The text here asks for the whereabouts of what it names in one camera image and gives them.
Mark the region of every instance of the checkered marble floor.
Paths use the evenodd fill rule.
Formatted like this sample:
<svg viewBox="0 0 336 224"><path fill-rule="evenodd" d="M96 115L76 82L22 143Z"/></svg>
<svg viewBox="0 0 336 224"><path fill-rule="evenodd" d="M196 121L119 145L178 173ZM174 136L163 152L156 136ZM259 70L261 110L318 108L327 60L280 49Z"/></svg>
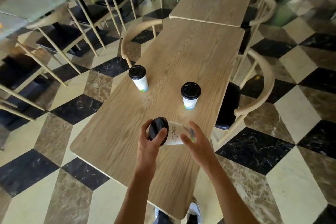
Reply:
<svg viewBox="0 0 336 224"><path fill-rule="evenodd" d="M176 5L145 0L126 18L126 27L152 18L169 22ZM278 0L274 16L259 28L253 49L273 66L275 86L225 144L214 149L238 193L260 223L336 223L336 0ZM95 57L69 55L82 74L40 53L68 87L52 82L36 103L36 121L8 135L0 151L0 223L113 223L126 188L84 163L69 150L78 133L127 75L118 36L108 21L106 49ZM20 36L38 38L38 33ZM137 62L153 41L146 30L129 45ZM237 81L251 66L246 59ZM257 67L242 89L240 105L257 98L263 75ZM212 138L223 131L214 129ZM200 171L194 192L202 220L222 219L213 186ZM146 224L154 221L147 205Z"/></svg>

